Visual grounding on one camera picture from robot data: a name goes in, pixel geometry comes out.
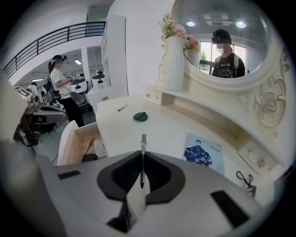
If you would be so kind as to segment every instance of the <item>staircase railing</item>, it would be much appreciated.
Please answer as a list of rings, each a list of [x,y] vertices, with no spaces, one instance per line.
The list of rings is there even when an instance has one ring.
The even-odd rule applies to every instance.
[[[61,29],[52,31],[23,48],[3,68],[3,73],[9,79],[18,69],[24,66],[32,58],[54,46],[75,39],[91,36],[101,36],[103,35],[105,24],[105,21],[85,22],[75,25],[69,25]]]

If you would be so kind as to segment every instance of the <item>backpack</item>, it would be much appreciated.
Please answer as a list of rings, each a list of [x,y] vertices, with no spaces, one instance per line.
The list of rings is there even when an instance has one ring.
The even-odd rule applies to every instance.
[[[52,87],[52,82],[50,79],[50,75],[47,78],[47,80],[45,81],[45,89],[48,95],[48,100],[49,100],[49,104],[51,105],[52,103],[54,103],[56,100],[60,100],[61,99],[61,95],[59,91],[55,91]]]
[[[236,77],[236,74],[237,74],[237,68],[239,67],[239,58],[236,54],[234,55],[234,59],[233,59],[233,63],[234,63],[234,70],[235,70],[235,77]],[[221,59],[221,56],[219,56],[217,59],[216,59],[216,63],[219,63]]]

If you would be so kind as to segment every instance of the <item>green object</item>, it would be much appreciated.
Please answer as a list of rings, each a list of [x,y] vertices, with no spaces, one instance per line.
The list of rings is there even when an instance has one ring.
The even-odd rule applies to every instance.
[[[148,115],[145,112],[141,112],[141,113],[136,113],[134,115],[134,120],[140,121],[140,122],[144,122],[148,119]]]

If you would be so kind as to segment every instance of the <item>ceiling light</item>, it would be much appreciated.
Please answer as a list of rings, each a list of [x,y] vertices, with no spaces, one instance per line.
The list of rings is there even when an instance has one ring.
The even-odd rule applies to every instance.
[[[246,23],[243,21],[238,21],[236,22],[236,26],[239,28],[245,28],[246,27]]]
[[[74,62],[79,64],[79,65],[82,64],[81,62],[78,61],[78,59],[75,59]]]
[[[188,25],[188,26],[195,26],[195,23],[192,22],[192,21],[188,21],[188,22],[187,22],[187,25]]]
[[[34,80],[32,80],[32,82],[34,82],[34,81],[43,81],[43,78],[42,79],[34,79]]]

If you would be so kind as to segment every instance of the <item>person in mirror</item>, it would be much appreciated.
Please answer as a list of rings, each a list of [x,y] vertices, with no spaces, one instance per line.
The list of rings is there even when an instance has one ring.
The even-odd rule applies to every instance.
[[[231,37],[226,30],[216,30],[213,33],[212,43],[217,45],[217,50],[222,54],[215,59],[212,76],[235,78],[245,75],[245,65],[240,57],[232,52]]]
[[[64,105],[69,121],[75,120],[79,127],[84,126],[83,117],[78,105],[70,96],[68,83],[73,81],[73,78],[65,78],[60,69],[63,68],[63,58],[61,55],[55,55],[49,62],[49,76],[52,87],[55,91],[59,91],[61,99],[59,103]]]

